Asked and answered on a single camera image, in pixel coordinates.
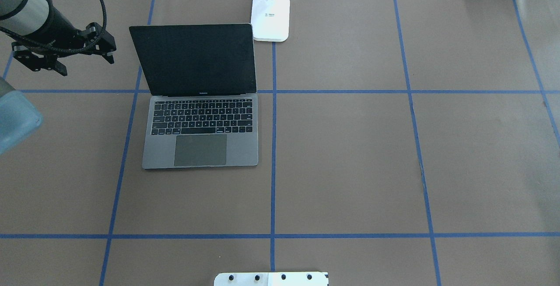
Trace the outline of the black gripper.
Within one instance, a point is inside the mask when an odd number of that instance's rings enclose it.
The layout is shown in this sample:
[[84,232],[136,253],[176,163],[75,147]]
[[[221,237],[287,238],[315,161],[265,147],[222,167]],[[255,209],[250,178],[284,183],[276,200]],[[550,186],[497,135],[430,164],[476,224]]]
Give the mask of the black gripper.
[[101,56],[108,63],[114,63],[113,53],[116,41],[102,25],[92,22],[84,30],[73,29],[68,37],[48,43],[32,42],[29,38],[16,38],[11,43],[13,57],[26,68],[56,71],[67,76],[67,68],[59,62],[60,58],[82,54]]

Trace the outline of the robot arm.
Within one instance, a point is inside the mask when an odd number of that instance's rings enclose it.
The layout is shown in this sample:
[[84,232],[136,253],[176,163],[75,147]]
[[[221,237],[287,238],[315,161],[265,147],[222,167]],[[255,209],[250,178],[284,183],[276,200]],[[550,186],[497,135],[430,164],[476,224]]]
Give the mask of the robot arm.
[[[10,37],[14,59],[31,71],[55,71],[67,76],[60,58],[100,56],[113,64],[114,36],[107,31],[107,9],[101,6],[102,23],[78,29],[60,13],[53,0],[1,0],[1,32]],[[36,132],[43,123],[41,112],[22,91],[1,79],[0,152],[6,153]]]

